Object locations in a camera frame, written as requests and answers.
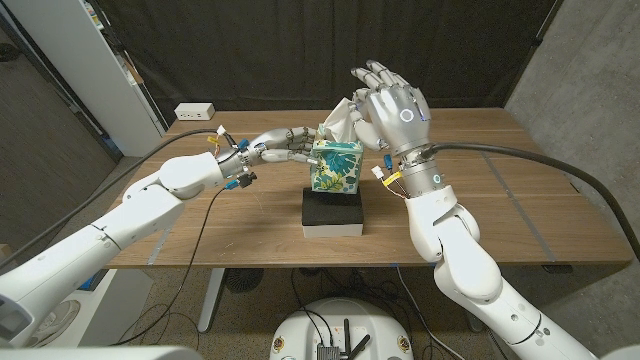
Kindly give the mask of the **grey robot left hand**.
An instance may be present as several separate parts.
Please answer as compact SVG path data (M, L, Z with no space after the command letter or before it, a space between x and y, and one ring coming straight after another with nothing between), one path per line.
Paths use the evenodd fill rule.
M309 127L271 129L238 146L218 162L224 177L241 174L251 167L282 162L297 162L307 166L318 160L311 155L316 130Z

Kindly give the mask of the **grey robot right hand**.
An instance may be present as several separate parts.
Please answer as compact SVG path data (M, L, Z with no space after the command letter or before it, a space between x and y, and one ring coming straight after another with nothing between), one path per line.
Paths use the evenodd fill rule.
M401 156L429 142L431 114L420 89L375 60L350 73L365 84L353 93L349 115L367 148Z

